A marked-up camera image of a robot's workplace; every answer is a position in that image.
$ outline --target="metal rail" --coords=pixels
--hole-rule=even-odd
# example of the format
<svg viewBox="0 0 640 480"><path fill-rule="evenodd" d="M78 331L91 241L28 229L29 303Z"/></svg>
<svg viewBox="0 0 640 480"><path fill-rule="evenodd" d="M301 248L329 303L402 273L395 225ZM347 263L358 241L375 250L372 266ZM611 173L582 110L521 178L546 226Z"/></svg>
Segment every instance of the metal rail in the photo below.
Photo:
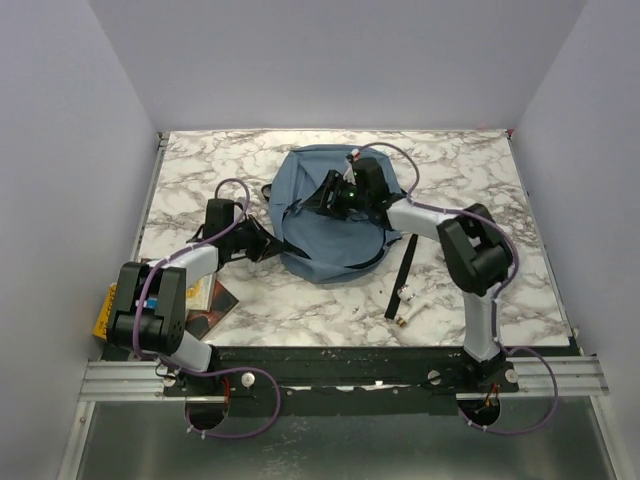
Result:
<svg viewBox="0 0 640 480"><path fill-rule="evenodd" d="M550 357L546 359L563 397L606 395L609 388L597 357ZM518 374L519 392L503 393L502 398L545 397L553 395L549 372L535 358L512 358ZM203 402L220 403L222 396L166 397L162 378L155 373L154 362L91 362L80 391L81 402ZM376 385L376 389L403 385ZM479 398L486 392L458 394L458 399Z"/></svg>

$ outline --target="black metal frame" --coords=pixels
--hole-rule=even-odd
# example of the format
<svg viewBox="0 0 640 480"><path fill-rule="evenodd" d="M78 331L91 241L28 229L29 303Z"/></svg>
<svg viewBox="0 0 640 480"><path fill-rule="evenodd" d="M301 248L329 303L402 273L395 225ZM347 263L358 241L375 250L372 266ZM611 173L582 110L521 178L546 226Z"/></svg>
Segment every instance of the black metal frame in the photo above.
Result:
<svg viewBox="0 0 640 480"><path fill-rule="evenodd" d="M573 338L567 347L539 347L534 350L545 357L579 355ZM469 385L461 376L464 366L462 347L219 347L218 352L221 369L257 367L273 375L281 387L281 415L456 415L458 393L488 392L494 382L500 385L501 392L518 390L516 384L504 379L504 371L511 367L508 361L481 384ZM126 360L129 355L127 350L107 345L103 358ZM438 385L433 385L427 378L432 370L441 374ZM250 388L242 385L241 373L227 378L233 388L229 415L271 415L275 398L273 387L266 378L256 375ZM179 376L174 386L165 389L165 395L223 394L223 387L218 381L194 380ZM387 387L401 387L365 388L379 381ZM344 391L336 386L354 388ZM200 415L207 418L211 409L220 410L221 407L193 404L190 408L196 418Z"/></svg>

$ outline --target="metal bracket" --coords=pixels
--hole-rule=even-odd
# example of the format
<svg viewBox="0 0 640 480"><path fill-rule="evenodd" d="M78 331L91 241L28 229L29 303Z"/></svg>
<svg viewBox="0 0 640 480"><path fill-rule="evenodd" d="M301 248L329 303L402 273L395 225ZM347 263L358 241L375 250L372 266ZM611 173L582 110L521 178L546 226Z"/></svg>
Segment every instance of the metal bracket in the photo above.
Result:
<svg viewBox="0 0 640 480"><path fill-rule="evenodd" d="M502 398L548 397L553 395L549 372L530 357L509 359L517 374L518 392L504 392ZM560 396L593 397L607 395L609 387L597 357L548 357L558 382ZM154 362L91 362L80 391L81 402L200 402L222 403L222 396L168 397L162 378L155 373ZM282 388L307 388L296 384ZM376 385L376 389L409 385ZM482 398L486 392L458 394L458 400Z"/></svg>
<svg viewBox="0 0 640 480"><path fill-rule="evenodd" d="M93 402L80 401L78 403L67 446L62 456L62 464L58 471L58 480L69 480L70 478L76 478L78 475L94 408L95 403Z"/></svg>

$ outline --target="gray metal floor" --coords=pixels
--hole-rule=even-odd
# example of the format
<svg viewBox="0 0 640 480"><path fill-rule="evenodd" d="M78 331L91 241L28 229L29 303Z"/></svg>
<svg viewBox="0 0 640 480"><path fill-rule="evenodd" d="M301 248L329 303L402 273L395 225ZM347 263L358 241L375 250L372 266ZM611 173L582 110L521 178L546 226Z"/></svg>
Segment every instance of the gray metal floor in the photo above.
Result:
<svg viewBox="0 0 640 480"><path fill-rule="evenodd" d="M497 425L524 427L548 399L503 400ZM238 432L262 419L230 419ZM544 430L497 437L458 417L283 417L251 440L186 434L176 404L96 409L79 478L332 480L614 479L588 398L563 399Z"/></svg>

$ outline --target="yellow object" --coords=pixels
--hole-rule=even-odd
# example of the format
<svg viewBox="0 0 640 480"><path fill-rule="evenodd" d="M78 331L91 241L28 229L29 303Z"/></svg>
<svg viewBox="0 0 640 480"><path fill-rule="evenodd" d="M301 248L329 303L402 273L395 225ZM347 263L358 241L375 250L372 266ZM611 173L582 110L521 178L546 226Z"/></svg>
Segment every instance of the yellow object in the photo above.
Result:
<svg viewBox="0 0 640 480"><path fill-rule="evenodd" d="M202 279L198 280L193 284L192 287L187 288L186 297L187 300L190 298L195 298L200 293L200 289L202 288Z"/></svg>
<svg viewBox="0 0 640 480"><path fill-rule="evenodd" d="M113 306L113 299L116 296L116 284L112 283L107 292L107 298L104 299L100 315L98 315L98 321L93 327L93 334L96 337L107 339L107 324L109 323L109 316L111 315L111 307Z"/></svg>

